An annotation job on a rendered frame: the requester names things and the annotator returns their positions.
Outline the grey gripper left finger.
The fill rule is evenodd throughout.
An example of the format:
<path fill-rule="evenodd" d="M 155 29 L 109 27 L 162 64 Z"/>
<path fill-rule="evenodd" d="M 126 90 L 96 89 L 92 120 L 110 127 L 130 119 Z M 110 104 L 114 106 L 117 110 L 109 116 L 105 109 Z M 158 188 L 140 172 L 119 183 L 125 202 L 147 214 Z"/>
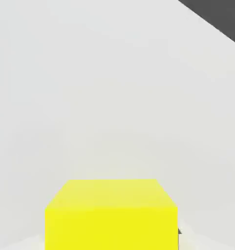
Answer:
<path fill-rule="evenodd" d="M 44 237 L 42 235 L 28 237 L 5 247 L 5 250 L 44 250 Z"/>

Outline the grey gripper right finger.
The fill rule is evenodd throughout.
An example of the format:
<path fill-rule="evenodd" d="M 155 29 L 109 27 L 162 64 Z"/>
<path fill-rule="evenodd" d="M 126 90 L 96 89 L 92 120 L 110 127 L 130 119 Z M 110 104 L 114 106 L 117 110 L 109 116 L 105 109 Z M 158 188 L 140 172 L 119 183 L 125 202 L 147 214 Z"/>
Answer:
<path fill-rule="evenodd" d="M 217 250 L 217 245 L 207 237 L 195 233 L 187 224 L 179 226 L 179 250 Z"/>

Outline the small yellow cube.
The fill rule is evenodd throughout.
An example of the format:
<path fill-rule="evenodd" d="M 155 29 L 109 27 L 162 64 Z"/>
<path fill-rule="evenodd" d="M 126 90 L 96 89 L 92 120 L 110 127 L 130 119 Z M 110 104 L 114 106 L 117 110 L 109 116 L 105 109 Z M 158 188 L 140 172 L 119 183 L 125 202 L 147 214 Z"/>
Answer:
<path fill-rule="evenodd" d="M 69 180 L 45 208 L 45 250 L 179 250 L 178 209 L 155 179 Z"/>

